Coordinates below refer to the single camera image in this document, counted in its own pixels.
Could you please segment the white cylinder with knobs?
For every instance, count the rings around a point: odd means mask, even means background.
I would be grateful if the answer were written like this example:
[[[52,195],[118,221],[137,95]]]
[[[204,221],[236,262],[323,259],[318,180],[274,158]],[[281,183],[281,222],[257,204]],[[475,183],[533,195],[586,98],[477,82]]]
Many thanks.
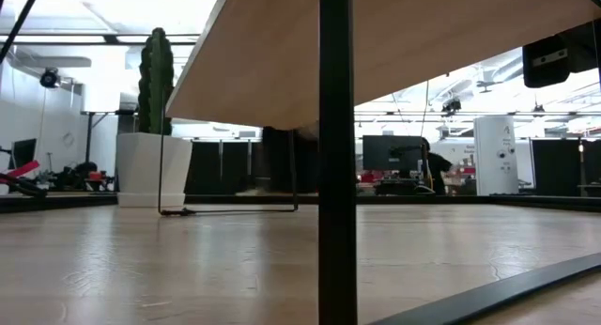
[[[477,194],[518,193],[516,138],[512,116],[474,120]]]

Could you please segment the black partition panel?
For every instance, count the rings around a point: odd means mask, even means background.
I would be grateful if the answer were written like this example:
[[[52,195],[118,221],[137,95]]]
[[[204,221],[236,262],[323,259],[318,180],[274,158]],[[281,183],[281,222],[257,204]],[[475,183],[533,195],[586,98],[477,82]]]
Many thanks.
[[[186,195],[234,195],[255,185],[260,144],[193,142]]]
[[[601,198],[601,139],[532,140],[538,195]]]

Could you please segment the black computer monitor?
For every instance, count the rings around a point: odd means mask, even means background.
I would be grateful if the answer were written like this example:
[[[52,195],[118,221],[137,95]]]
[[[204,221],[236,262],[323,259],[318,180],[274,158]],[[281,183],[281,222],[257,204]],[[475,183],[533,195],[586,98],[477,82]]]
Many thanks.
[[[362,167],[370,171],[411,171],[422,158],[420,136],[365,135]]]

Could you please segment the small black monitor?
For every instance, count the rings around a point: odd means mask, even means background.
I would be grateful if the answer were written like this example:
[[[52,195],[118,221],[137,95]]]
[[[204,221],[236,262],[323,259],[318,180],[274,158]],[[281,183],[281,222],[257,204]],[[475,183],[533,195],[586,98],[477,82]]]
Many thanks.
[[[9,169],[17,169],[34,161],[36,147],[36,139],[25,139],[13,142],[10,150]]]

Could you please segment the black diagonal frame strut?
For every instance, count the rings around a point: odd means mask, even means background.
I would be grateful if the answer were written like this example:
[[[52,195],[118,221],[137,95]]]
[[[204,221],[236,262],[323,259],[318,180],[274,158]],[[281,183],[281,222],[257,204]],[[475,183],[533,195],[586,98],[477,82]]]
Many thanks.
[[[24,3],[23,8],[22,8],[15,24],[13,25],[12,29],[8,33],[8,37],[5,40],[2,49],[0,50],[0,66],[3,64],[5,58],[7,57],[8,52],[9,52],[12,44],[14,43],[14,40],[20,33],[20,31],[23,27],[23,24],[24,24],[25,20],[27,19],[32,7],[35,5],[36,1],[37,0],[26,0],[26,2]],[[0,10],[2,9],[3,5],[4,5],[4,0],[0,0]]]

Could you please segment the wooden cutting board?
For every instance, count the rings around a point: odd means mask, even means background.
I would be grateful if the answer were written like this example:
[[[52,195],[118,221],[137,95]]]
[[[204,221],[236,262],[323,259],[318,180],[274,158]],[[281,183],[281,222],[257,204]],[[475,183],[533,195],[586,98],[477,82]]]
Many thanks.
[[[318,324],[357,325],[355,106],[596,19],[601,0],[217,0],[167,112],[318,125]]]

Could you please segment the red and black machine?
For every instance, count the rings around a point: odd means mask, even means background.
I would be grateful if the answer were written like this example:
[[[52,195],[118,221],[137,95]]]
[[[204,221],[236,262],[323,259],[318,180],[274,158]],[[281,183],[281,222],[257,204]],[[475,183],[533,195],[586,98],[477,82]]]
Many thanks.
[[[0,147],[0,152],[7,153],[10,156],[10,150]],[[17,168],[10,169],[8,172],[0,172],[0,184],[6,184],[10,189],[22,193],[27,196],[35,198],[44,198],[47,195],[47,191],[38,187],[35,183],[22,179],[22,175],[37,169],[39,162],[35,160],[27,163],[26,165]]]

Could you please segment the black ceiling lamp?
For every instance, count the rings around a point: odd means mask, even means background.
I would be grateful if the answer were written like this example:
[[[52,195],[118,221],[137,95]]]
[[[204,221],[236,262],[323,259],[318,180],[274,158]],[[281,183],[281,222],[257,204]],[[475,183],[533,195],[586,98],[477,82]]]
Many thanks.
[[[58,88],[60,87],[60,76],[57,68],[46,68],[41,74],[39,83],[45,88]]]

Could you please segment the black aluminium table frame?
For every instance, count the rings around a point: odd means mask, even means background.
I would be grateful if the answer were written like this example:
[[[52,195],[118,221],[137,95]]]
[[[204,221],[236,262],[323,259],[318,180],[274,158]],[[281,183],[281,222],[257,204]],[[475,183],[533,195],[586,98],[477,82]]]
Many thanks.
[[[601,324],[601,213],[0,213],[0,325]]]

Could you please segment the person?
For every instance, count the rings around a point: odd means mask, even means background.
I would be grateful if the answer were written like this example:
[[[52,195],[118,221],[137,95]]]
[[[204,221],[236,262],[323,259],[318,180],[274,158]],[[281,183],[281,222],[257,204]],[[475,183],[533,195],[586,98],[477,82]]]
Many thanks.
[[[427,151],[428,166],[433,180],[433,190],[436,195],[446,195],[442,174],[451,170],[452,163],[439,154],[432,152],[430,144],[425,138],[422,138],[422,141]]]

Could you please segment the white hexagonal plant pot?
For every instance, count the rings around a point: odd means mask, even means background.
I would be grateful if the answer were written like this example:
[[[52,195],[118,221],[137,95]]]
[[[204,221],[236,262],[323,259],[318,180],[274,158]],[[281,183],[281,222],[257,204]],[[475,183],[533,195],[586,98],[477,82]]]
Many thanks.
[[[116,139],[118,205],[156,208],[159,184],[164,208],[184,205],[193,143],[151,133],[122,133]]]

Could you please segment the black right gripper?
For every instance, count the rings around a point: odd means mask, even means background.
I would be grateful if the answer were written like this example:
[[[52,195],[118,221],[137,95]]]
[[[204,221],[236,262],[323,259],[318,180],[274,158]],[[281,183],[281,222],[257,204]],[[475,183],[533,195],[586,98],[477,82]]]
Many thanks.
[[[523,46],[522,65],[528,88],[560,84],[588,70],[601,78],[601,19]]]

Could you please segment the green cactus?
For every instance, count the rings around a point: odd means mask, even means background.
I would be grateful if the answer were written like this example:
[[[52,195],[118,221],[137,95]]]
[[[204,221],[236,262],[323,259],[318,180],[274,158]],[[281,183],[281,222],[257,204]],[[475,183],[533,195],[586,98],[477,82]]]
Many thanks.
[[[139,65],[139,132],[171,134],[171,119],[163,111],[174,90],[173,64],[171,42],[161,27],[154,28],[146,39]]]

